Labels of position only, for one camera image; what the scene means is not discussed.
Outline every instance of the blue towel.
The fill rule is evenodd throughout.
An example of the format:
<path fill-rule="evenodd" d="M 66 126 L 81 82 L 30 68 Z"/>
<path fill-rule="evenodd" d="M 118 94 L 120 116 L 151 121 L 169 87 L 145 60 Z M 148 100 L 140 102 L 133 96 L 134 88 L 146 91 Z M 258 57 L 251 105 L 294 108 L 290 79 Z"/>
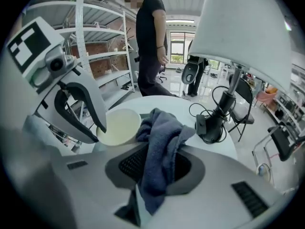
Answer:
<path fill-rule="evenodd" d="M 158 108 L 142 121 L 136 138 L 149 144 L 143 177 L 138 186 L 151 215 L 163 203 L 167 186 L 174 182 L 178 148 L 194 134 L 194 129 L 182 125 L 174 115 Z"/>

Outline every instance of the person in dark pants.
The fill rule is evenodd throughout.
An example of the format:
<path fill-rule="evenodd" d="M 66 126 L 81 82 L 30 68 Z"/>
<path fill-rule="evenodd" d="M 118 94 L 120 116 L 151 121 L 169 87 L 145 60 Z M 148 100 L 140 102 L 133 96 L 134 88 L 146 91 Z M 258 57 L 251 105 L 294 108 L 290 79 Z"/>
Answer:
<path fill-rule="evenodd" d="M 166 14 L 162 0 L 125 0 L 139 9 L 136 38 L 139 47 L 138 85 L 142 96 L 175 96 L 156 82 L 161 65 L 167 64 Z"/>
<path fill-rule="evenodd" d="M 190 50 L 192 42 L 193 41 L 191 41 L 191 43 L 189 45 L 188 51 Z M 191 56 L 191 55 L 189 56 L 189 60 L 191 60 L 191 61 L 195 61 L 195 58 L 198 58 L 198 57 Z M 209 62 L 207 59 L 199 58 L 199 63 L 198 63 L 199 69 L 198 69 L 198 73 L 196 75 L 196 79 L 195 79 L 195 81 L 193 81 L 193 83 L 189 84 L 189 87 L 187 90 L 187 94 L 190 95 L 191 97 L 195 97 L 198 95 L 198 88 L 200 85 L 200 81 L 201 81 L 203 72 L 204 72 L 206 66 L 208 66 L 208 65 L 209 65 Z"/>

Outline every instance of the window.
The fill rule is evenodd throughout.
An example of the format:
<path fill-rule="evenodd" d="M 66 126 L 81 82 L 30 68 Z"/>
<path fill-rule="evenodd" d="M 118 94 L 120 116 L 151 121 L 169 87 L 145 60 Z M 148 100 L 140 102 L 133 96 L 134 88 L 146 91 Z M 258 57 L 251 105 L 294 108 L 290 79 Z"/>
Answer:
<path fill-rule="evenodd" d="M 219 63 L 218 61 L 215 61 L 215 60 L 209 60 L 210 61 L 210 66 L 211 66 L 211 69 L 214 69 L 214 70 L 217 70 L 218 71 L 218 68 L 219 68 Z"/>
<path fill-rule="evenodd" d="M 194 33 L 171 32 L 171 63 L 187 63 L 188 48 Z"/>

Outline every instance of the dark pants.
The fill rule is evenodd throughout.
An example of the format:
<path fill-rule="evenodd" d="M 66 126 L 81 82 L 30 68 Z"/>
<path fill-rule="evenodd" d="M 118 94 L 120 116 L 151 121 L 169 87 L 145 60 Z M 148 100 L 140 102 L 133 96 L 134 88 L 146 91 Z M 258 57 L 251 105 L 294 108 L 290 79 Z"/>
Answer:
<path fill-rule="evenodd" d="M 198 66 L 199 66 L 199 69 L 198 69 L 198 74 L 196 76 L 196 79 L 193 83 L 189 84 L 188 91 L 187 91 L 188 95 L 192 95 L 192 94 L 197 95 L 201 77 L 202 77 L 204 69 L 205 69 L 203 62 L 199 63 Z"/>
<path fill-rule="evenodd" d="M 174 96 L 156 82 L 160 68 L 161 64 L 157 56 L 140 56 L 138 85 L 143 97 L 151 95 Z"/>

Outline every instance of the white bowl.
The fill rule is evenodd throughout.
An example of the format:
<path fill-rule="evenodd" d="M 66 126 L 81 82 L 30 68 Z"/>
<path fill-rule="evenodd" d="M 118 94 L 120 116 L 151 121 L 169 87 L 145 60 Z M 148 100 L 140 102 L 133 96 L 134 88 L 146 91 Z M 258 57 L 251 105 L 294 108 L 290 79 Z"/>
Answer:
<path fill-rule="evenodd" d="M 135 142 L 141 125 L 141 116 L 131 109 L 118 109 L 106 113 L 107 131 L 96 128 L 99 141 L 107 146 L 119 146 Z"/>

